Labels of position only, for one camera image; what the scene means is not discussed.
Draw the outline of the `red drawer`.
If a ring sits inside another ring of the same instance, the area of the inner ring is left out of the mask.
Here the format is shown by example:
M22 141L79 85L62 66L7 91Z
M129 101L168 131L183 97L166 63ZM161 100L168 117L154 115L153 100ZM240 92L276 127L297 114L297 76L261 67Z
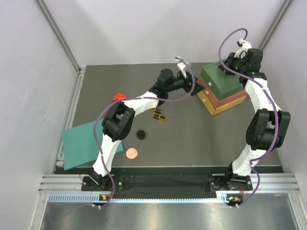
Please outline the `red drawer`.
M232 103L233 101L237 99L245 98L247 96L247 92L245 90L242 90L229 97L226 97L225 99L219 100L202 77L199 78L199 83L205 86L205 89L203 90L203 92L205 96L209 99L211 104L214 106L215 109L221 106L224 106L226 104Z

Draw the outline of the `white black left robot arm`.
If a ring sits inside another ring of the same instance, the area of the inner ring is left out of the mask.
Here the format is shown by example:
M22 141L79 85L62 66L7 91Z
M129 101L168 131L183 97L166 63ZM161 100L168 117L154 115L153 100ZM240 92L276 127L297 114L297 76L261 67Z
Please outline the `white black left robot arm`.
M172 70L163 69L156 83L143 95L125 98L113 102L106 110L102 121L102 143L99 146L98 157L93 164L90 177L92 184L98 190L107 188L109 179L107 175L111 171L111 165L116 150L123 139L130 133L135 116L161 106L168 101L168 93L183 89L193 96L204 90L205 87L197 83L198 78L186 70L180 70L177 76Z

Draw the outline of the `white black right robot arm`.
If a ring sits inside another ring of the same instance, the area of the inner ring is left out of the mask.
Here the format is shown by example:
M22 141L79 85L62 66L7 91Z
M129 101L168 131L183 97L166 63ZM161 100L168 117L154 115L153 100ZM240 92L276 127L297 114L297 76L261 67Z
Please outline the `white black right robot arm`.
M255 111L246 131L247 144L222 180L221 186L231 190L247 185L258 162L283 144L291 119L290 113L282 111L272 98L267 77L260 72L262 58L261 50L247 48L238 54L231 52L219 66L225 75L239 76Z

